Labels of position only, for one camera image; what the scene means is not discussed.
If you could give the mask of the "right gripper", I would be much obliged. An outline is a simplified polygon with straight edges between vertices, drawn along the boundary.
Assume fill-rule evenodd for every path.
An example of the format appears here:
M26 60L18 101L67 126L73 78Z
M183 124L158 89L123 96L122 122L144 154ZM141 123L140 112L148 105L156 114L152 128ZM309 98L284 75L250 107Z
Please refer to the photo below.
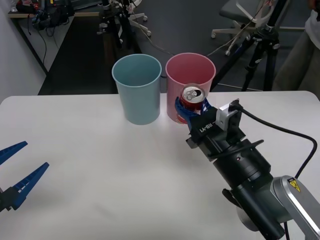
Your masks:
M200 148L210 161L225 156L246 136L240 129L242 113L238 110L221 111L212 107L206 97L201 103L200 100L180 96L175 99L174 106L178 119L190 128L188 145L192 149ZM227 127L217 125L220 122L217 113L227 120Z

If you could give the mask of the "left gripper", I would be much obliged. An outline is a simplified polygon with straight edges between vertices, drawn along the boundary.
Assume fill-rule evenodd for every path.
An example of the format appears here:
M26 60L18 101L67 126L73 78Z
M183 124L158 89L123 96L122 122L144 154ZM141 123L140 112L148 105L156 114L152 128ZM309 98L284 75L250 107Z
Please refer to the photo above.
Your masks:
M0 165L27 145L28 143L23 141L0 150ZM49 166L49 163L45 162L13 187L9 187L6 190L0 189L0 211L2 212L5 209L10 211L11 208L17 210Z

